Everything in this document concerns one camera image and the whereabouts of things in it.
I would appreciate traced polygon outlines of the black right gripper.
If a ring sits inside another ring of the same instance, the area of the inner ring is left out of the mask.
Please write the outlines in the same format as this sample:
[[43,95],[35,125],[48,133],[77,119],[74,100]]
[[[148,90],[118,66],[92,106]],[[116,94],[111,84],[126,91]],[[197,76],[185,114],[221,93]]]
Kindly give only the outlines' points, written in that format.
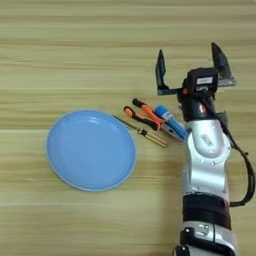
[[[219,75],[218,86],[235,86],[236,79],[232,75],[227,56],[216,43],[211,44],[211,50],[214,68]],[[170,89],[164,81],[165,73],[166,66],[163,51],[159,50],[155,66],[157,93],[160,96],[178,94],[177,98],[181,105],[185,122],[216,118],[214,107],[215,96],[213,93],[206,89],[202,91],[190,91],[186,87],[182,88],[181,91],[179,88]]]

